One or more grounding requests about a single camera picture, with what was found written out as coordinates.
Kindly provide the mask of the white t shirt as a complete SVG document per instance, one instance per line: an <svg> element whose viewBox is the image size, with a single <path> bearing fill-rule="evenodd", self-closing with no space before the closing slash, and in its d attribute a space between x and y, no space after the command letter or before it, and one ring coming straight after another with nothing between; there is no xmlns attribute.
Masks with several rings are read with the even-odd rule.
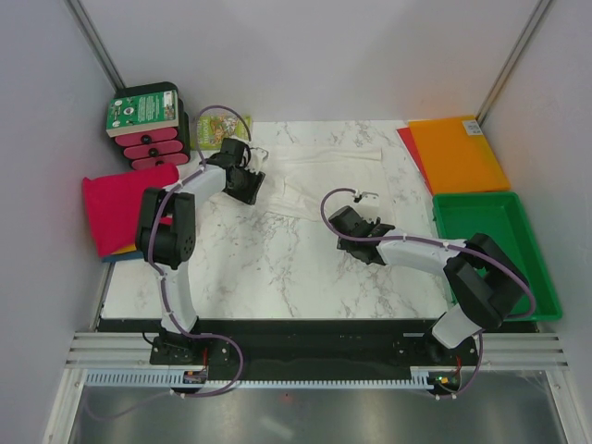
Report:
<svg viewBox="0 0 592 444"><path fill-rule="evenodd" d="M260 208L320 221L324 196L337 188L350 188L377 194L377 215L395 220L380 148L276 145L266 150L265 179L256 200Z"/></svg>

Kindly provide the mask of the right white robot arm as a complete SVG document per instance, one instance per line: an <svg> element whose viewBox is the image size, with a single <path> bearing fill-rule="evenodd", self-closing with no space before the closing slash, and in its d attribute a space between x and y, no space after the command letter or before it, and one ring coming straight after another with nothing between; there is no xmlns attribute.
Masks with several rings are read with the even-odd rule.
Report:
<svg viewBox="0 0 592 444"><path fill-rule="evenodd" d="M456 303L424 334L425 357L434 364L446 363L474 334L500 327L528 288L519 268L487 234L468 240L415 237L365 220L350 206L328 224L339 234L338 248L367 265L404 266L448 281Z"/></svg>

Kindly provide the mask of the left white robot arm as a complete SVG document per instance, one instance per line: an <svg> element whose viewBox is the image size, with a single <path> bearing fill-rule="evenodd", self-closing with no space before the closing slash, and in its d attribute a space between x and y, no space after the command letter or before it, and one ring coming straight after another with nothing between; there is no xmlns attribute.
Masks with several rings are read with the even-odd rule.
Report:
<svg viewBox="0 0 592 444"><path fill-rule="evenodd" d="M268 156L265 149L226 138L186 178L143 192L135 245L155 272L161 300L152 365L197 364L207 349L202 340L214 338L193 331L199 316L191 299L189 260L197 241L196 210L219 193L255 204Z"/></svg>

